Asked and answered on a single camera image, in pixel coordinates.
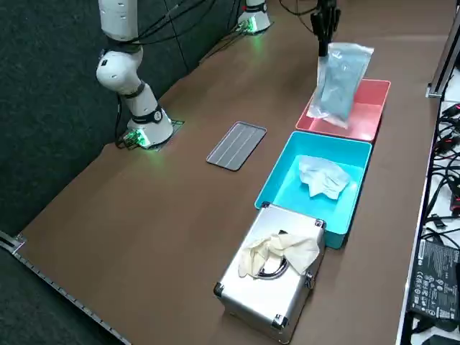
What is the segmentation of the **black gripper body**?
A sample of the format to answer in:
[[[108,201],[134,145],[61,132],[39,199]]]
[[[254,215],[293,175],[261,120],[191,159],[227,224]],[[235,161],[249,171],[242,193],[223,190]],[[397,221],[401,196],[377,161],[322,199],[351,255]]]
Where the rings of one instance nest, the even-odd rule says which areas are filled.
[[[337,0],[317,0],[313,15],[321,15],[323,17],[340,15]]]

